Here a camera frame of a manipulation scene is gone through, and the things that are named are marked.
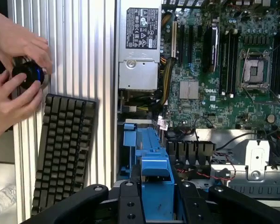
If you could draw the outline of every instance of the screw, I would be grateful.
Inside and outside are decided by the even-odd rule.
[[[253,173],[252,173],[252,177],[254,177],[255,178],[255,180],[258,180],[259,179],[259,172],[258,171],[254,171]]]
[[[134,183],[133,182],[127,182],[127,183],[125,183],[125,185],[126,186],[132,186],[132,185],[134,185]]]
[[[128,66],[129,68],[134,68],[135,65],[136,65],[136,62],[135,62],[135,61],[127,61],[127,66]]]
[[[190,186],[190,184],[189,184],[188,182],[184,182],[184,183],[183,183],[183,186],[185,186],[185,187],[188,188],[188,187]]]
[[[94,188],[94,190],[95,191],[100,191],[100,190],[102,190],[102,187],[98,186],[98,187]]]
[[[224,191],[224,189],[221,188],[221,187],[215,187],[215,190],[216,190],[216,191],[219,191],[219,192],[223,192],[223,191]]]

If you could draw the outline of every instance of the blue plastic bracket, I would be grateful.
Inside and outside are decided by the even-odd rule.
[[[126,128],[124,126],[124,145],[135,146],[135,152],[130,155],[141,158],[142,176],[147,178],[147,181],[142,181],[146,220],[173,220],[174,178],[169,156],[159,140],[153,128],[137,129],[134,125],[132,129],[131,124]]]

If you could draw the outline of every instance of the heatsink chip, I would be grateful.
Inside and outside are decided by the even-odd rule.
[[[180,99],[198,99],[199,98],[199,81],[181,81],[179,88]]]

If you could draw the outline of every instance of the metal bracket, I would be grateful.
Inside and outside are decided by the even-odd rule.
[[[250,140],[246,148],[245,166],[248,167],[249,181],[262,181],[268,166],[270,145],[268,141]]]

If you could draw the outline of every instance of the regulatory symbols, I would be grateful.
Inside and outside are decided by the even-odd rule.
[[[148,9],[141,9],[141,16],[147,17],[148,16]]]

